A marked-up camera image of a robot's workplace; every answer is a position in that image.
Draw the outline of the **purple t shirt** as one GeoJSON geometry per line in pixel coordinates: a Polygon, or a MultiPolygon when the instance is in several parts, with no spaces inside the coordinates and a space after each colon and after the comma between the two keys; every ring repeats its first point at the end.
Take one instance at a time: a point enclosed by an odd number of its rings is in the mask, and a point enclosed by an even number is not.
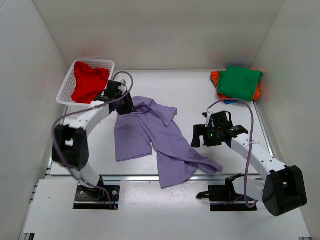
{"type": "Polygon", "coordinates": [[[197,170],[209,175],[223,170],[222,165],[201,156],[184,138],[174,121],[177,108],[143,96],[132,100],[136,111],[118,115],[114,127],[117,162],[150,156],[156,150],[162,189],[182,184],[197,170]]]}

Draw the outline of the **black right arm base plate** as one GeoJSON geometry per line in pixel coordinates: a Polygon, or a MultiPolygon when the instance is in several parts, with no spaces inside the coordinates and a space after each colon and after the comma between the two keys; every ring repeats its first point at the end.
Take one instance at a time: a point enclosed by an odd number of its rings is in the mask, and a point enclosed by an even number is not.
{"type": "Polygon", "coordinates": [[[209,185],[207,191],[199,192],[197,200],[208,199],[211,212],[253,212],[257,206],[250,208],[244,201],[243,194],[237,194],[232,185],[233,181],[244,177],[244,174],[237,174],[225,179],[224,185],[209,185]]]}

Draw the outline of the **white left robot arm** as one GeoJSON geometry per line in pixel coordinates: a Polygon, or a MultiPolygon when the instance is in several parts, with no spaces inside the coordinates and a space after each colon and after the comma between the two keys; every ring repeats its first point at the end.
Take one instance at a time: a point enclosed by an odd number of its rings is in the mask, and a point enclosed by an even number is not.
{"type": "Polygon", "coordinates": [[[98,124],[112,112],[127,115],[136,112],[127,83],[111,80],[106,89],[98,93],[85,110],[69,124],[54,128],[56,144],[52,148],[52,160],[68,169],[93,199],[104,195],[102,177],[89,164],[88,136],[98,124]]]}

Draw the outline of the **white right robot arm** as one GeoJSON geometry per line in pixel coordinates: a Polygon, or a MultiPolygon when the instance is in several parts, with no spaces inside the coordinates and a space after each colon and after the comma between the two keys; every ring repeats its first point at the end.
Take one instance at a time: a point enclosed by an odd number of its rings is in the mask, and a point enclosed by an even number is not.
{"type": "Polygon", "coordinates": [[[258,201],[273,216],[280,216],[307,204],[304,177],[300,168],[276,159],[254,141],[242,125],[234,125],[231,113],[204,112],[205,124],[193,127],[191,146],[215,147],[226,144],[247,160],[260,175],[258,179],[236,174],[225,179],[223,185],[209,185],[196,198],[209,199],[211,206],[230,205],[237,201],[258,201]]]}

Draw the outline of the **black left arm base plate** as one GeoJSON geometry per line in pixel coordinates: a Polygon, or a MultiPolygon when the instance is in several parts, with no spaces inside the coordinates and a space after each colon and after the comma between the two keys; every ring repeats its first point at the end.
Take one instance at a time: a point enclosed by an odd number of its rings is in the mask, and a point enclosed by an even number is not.
{"type": "Polygon", "coordinates": [[[73,209],[76,210],[117,210],[119,208],[120,185],[105,185],[105,191],[78,185],[73,209]]]}

